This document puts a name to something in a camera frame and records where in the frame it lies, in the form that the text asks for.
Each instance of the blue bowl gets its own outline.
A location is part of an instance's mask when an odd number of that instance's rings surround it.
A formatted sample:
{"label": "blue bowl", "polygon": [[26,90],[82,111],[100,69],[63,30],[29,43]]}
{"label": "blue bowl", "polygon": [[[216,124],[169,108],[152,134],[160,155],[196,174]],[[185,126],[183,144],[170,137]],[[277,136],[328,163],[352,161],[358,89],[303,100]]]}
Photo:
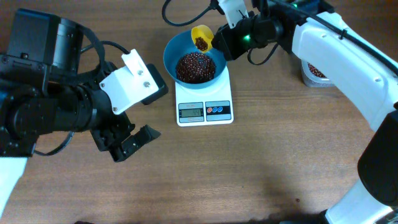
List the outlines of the blue bowl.
{"label": "blue bowl", "polygon": [[200,52],[192,42],[191,31],[185,31],[177,36],[175,36],[170,42],[167,44],[166,49],[163,54],[163,63],[166,67],[166,70],[170,74],[170,76],[174,79],[174,81],[181,86],[198,90],[202,88],[206,88],[211,86],[213,83],[217,82],[219,79],[221,72],[226,67],[226,60],[224,58],[223,53],[216,49],[209,50],[206,55],[213,59],[216,64],[216,73],[214,74],[214,79],[201,83],[201,84],[190,84],[185,83],[177,79],[177,74],[175,71],[175,67],[177,66],[178,61],[186,54],[192,52]]}

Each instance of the clear plastic container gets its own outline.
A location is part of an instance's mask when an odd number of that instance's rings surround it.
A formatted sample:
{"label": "clear plastic container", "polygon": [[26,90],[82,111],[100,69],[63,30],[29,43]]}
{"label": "clear plastic container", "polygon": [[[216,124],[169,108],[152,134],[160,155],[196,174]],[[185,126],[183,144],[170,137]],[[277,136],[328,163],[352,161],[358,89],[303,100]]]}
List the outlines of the clear plastic container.
{"label": "clear plastic container", "polygon": [[328,78],[316,77],[308,67],[308,62],[301,61],[301,73],[304,84],[308,87],[333,87],[334,84]]}

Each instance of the green light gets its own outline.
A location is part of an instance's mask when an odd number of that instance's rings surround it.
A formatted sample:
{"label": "green light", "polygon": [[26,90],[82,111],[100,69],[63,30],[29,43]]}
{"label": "green light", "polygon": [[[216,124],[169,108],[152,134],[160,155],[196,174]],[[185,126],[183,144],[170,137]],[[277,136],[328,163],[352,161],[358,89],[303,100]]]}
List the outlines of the green light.
{"label": "green light", "polygon": [[246,41],[250,41],[250,35],[244,36],[243,39],[246,40]]}

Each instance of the container of beans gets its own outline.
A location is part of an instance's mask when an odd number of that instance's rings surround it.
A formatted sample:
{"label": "container of beans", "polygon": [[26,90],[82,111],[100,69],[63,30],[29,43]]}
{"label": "container of beans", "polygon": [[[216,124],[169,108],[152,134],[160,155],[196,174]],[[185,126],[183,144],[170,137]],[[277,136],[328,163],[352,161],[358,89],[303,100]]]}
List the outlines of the container of beans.
{"label": "container of beans", "polygon": [[334,84],[317,68],[306,61],[301,61],[304,84],[308,87],[333,87]]}
{"label": "container of beans", "polygon": [[175,36],[163,55],[166,70],[175,82],[190,89],[202,89],[216,83],[226,68],[222,52],[211,49],[201,53],[188,30]]}

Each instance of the white digital scale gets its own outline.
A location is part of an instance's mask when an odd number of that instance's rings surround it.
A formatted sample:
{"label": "white digital scale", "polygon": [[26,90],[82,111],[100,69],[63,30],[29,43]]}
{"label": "white digital scale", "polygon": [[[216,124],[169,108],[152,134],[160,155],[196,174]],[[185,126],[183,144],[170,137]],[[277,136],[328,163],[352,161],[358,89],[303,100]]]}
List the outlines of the white digital scale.
{"label": "white digital scale", "polygon": [[181,127],[231,124],[234,121],[228,68],[212,85],[199,90],[175,83],[177,124]]}

